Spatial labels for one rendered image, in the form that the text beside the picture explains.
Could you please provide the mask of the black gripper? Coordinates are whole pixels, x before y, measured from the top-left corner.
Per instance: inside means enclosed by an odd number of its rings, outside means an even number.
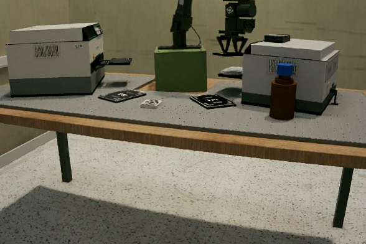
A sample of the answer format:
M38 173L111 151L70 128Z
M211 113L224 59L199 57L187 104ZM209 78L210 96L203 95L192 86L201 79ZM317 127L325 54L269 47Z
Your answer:
M220 35L219 37L217 37L217 40L222 48L222 52L228 52L230 41L232 39L233 46L235 49L235 54L236 54L236 56L240 56L240 53L241 53L244 45L246 44L248 38L244 38L244 36L238 36L239 34L245 35L245 31L236 31L237 30L237 19L239 19L239 17L226 17L225 18L225 30L218 31L219 34L225 34L225 35ZM222 40L227 40L225 49L223 47ZM242 41L239 51L237 49L238 41Z

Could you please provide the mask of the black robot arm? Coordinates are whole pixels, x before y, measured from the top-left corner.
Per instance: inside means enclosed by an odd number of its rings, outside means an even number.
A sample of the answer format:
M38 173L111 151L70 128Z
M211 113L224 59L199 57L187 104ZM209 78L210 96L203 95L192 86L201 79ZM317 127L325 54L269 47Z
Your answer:
M255 17L255 0L223 0L238 1L229 2L225 5L225 17ZM201 45L187 45L186 32L192 26L191 17L192 0L178 0L177 9L172 19L170 32L172 33L173 45L159 46L158 50L171 49L201 49ZM176 19L176 20L175 20ZM252 33L255 28L255 19L237 19L237 31ZM175 32L175 33L174 33Z

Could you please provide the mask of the brown bottle with blue cap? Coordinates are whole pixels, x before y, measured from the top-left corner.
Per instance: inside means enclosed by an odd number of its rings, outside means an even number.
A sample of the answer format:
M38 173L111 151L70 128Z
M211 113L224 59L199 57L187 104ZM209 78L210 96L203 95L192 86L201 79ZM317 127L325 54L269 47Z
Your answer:
M270 117L276 120L294 118L297 83L291 78L293 64L277 63L277 75L271 82Z

